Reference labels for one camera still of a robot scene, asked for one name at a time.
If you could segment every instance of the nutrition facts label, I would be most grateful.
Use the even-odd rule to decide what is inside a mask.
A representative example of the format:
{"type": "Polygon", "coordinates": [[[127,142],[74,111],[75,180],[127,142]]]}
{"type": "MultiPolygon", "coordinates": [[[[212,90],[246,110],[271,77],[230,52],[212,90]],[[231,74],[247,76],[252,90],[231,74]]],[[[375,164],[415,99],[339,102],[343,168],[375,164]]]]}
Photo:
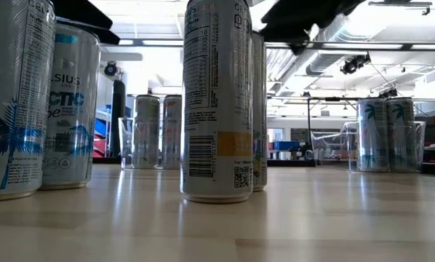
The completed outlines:
{"type": "Polygon", "coordinates": [[[52,68],[55,24],[34,8],[27,14],[27,29],[22,59],[20,90],[15,125],[44,129],[47,122],[50,76],[41,74],[52,68]]]}
{"type": "Polygon", "coordinates": [[[184,41],[185,109],[217,108],[218,14],[191,15],[184,41]]]}

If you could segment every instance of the silver can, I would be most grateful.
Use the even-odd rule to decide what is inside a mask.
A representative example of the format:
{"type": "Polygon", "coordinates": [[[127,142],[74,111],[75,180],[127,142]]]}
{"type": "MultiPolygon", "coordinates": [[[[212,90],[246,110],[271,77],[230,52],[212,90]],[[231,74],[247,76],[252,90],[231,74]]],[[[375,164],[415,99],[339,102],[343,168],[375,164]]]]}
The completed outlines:
{"type": "Polygon", "coordinates": [[[56,26],[41,190],[80,188],[92,177],[100,41],[56,26]]]}
{"type": "Polygon", "coordinates": [[[0,200],[41,186],[54,37],[50,1],[0,0],[0,200]]]}
{"type": "Polygon", "coordinates": [[[357,166],[360,171],[387,172],[388,139],[386,102],[366,98],[356,102],[358,119],[357,166]]]}
{"type": "Polygon", "coordinates": [[[162,167],[180,169],[180,131],[182,96],[168,95],[164,99],[162,121],[162,167]]]}
{"type": "Polygon", "coordinates": [[[266,46],[264,38],[253,31],[252,37],[253,80],[253,191],[262,191],[268,183],[268,160],[266,156],[266,46]]]}
{"type": "Polygon", "coordinates": [[[252,25],[244,0],[192,0],[185,15],[181,191],[241,202],[253,191],[252,25]]]}
{"type": "Polygon", "coordinates": [[[386,105],[391,170],[415,172],[418,168],[418,159],[412,98],[388,99],[386,105]]]}
{"type": "Polygon", "coordinates": [[[134,107],[132,167],[152,169],[159,156],[159,98],[138,95],[134,107]]]}

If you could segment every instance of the qr code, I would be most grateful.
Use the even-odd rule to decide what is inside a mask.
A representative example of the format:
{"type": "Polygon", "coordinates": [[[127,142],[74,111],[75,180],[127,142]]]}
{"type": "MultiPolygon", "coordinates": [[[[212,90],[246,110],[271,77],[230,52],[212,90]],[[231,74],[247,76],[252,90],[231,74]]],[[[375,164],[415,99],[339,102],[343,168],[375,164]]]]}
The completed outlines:
{"type": "Polygon", "coordinates": [[[250,186],[251,181],[250,167],[234,167],[234,188],[250,186]]]}

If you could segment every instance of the table surface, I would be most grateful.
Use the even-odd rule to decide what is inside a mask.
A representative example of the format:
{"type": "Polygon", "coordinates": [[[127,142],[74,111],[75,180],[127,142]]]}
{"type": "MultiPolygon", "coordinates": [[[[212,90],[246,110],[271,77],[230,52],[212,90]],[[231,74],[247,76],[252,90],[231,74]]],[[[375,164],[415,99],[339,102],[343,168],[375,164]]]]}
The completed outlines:
{"type": "Polygon", "coordinates": [[[87,188],[0,202],[2,261],[435,261],[435,177],[270,168],[240,204],[178,171],[95,165],[87,188]]]}

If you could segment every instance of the barcode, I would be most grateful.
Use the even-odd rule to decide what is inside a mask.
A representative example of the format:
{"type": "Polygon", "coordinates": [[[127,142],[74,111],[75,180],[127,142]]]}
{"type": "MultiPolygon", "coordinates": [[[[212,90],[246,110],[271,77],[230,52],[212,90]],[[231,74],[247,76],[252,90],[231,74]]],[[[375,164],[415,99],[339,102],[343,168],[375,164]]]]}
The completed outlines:
{"type": "Polygon", "coordinates": [[[250,168],[234,167],[234,188],[250,186],[250,168]]]}
{"type": "Polygon", "coordinates": [[[213,135],[197,135],[190,137],[188,158],[188,175],[200,178],[212,178],[213,168],[213,135]]]}

